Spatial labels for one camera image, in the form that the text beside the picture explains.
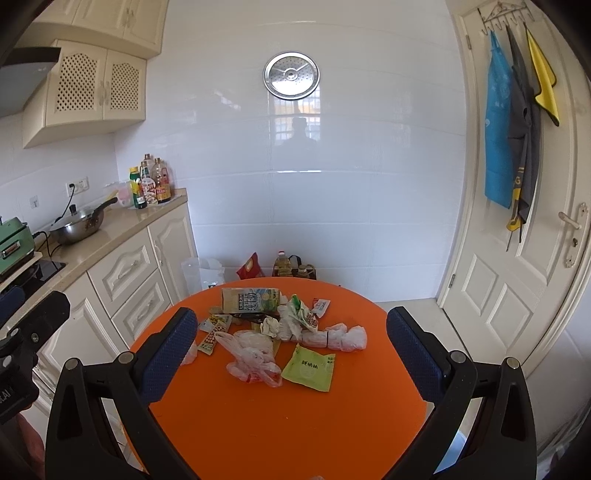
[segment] food packaging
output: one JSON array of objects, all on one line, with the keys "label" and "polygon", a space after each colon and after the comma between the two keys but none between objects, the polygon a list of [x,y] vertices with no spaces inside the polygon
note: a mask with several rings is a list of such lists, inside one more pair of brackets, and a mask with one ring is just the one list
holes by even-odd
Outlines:
[{"label": "food packaging", "polygon": [[223,288],[224,313],[276,312],[281,292],[279,288]]}]

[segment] blue apron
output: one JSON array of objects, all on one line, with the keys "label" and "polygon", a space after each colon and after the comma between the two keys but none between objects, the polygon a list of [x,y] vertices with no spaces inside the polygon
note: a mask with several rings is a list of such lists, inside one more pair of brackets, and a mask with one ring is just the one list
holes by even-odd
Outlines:
[{"label": "blue apron", "polygon": [[507,139],[511,113],[511,67],[494,32],[491,66],[488,70],[486,99],[485,147],[486,180],[484,194],[505,208],[511,207],[513,191],[513,160]]}]

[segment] red snack bag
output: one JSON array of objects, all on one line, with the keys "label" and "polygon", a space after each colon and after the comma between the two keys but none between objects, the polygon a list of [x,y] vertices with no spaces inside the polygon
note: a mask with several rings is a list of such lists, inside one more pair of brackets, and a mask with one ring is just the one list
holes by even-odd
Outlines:
[{"label": "red snack bag", "polygon": [[240,280],[265,276],[261,270],[261,266],[258,264],[258,255],[256,252],[251,255],[251,257],[236,273],[238,274],[238,277],[240,277]]}]

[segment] kitchen counter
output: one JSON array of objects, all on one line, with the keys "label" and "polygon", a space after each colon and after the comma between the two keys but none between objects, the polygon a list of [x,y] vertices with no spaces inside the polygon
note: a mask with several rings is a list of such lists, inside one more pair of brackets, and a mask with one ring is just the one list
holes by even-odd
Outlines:
[{"label": "kitchen counter", "polygon": [[53,254],[53,260],[64,262],[66,266],[17,310],[0,330],[0,338],[3,338],[16,322],[51,291],[64,291],[90,267],[97,264],[123,242],[184,203],[187,203],[186,191],[176,189],[174,198],[163,205],[147,207],[144,210],[126,208],[105,210],[105,219],[98,232],[74,245],[60,247]]}]

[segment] door frame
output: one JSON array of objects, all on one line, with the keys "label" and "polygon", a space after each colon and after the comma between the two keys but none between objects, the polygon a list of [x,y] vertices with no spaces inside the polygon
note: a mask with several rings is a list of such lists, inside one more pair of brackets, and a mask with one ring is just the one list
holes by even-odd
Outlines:
[{"label": "door frame", "polygon": [[[526,0],[533,16],[537,21],[543,20],[545,14],[539,10],[531,1]],[[464,248],[466,242],[466,235],[468,230],[468,223],[472,214],[472,207],[474,204],[474,195],[476,190],[476,166],[478,153],[480,150],[481,142],[484,141],[480,137],[480,123],[479,120],[482,118],[482,112],[480,111],[480,105],[478,101],[478,94],[476,90],[476,77],[474,75],[468,75],[468,68],[466,67],[467,59],[472,55],[471,49],[468,48],[467,32],[463,28],[461,17],[474,11],[480,5],[488,3],[486,0],[446,0],[447,7],[452,16],[454,30],[460,44],[462,68],[464,70],[464,85],[466,89],[466,168],[464,173],[464,185],[462,193],[462,204],[460,207],[460,217],[457,224],[456,236],[453,241],[453,248],[447,262],[447,267],[443,280],[439,287],[439,293],[437,295],[437,305],[443,308],[447,294],[449,292],[449,285],[452,280],[452,275],[457,269],[457,265],[460,260],[460,254]],[[557,40],[560,50],[567,48],[570,50],[566,40],[559,33],[554,24],[546,17],[551,30]],[[571,51],[570,55],[572,60],[579,62],[577,57]],[[558,339],[568,322],[570,321],[574,311],[579,305],[579,301],[589,283],[591,278],[591,248],[590,239],[591,235],[586,235],[584,245],[581,253],[580,264],[577,267],[577,271],[574,275],[573,282],[569,288],[569,291],[564,298],[562,305],[560,306],[554,320],[546,330],[546,333],[541,338],[539,343],[536,345],[534,350],[530,353],[528,358],[522,365],[522,369],[525,377],[528,377],[535,368],[540,364],[544,357],[548,354],[555,341]]]}]

